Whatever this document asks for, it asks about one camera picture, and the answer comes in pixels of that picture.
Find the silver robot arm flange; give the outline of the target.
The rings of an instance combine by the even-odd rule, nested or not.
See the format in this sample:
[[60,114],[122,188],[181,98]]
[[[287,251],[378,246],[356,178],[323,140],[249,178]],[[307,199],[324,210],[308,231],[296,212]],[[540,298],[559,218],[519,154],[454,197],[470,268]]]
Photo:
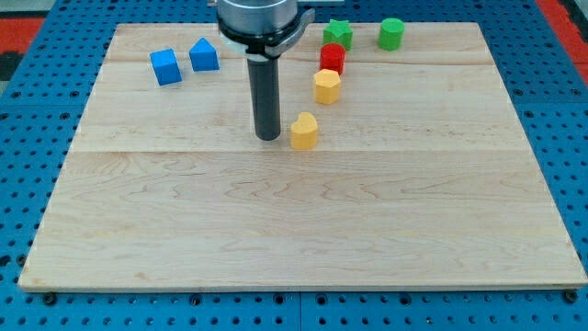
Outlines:
[[214,5],[222,40],[255,62],[278,59],[315,19],[315,10],[299,9],[297,0],[217,0]]

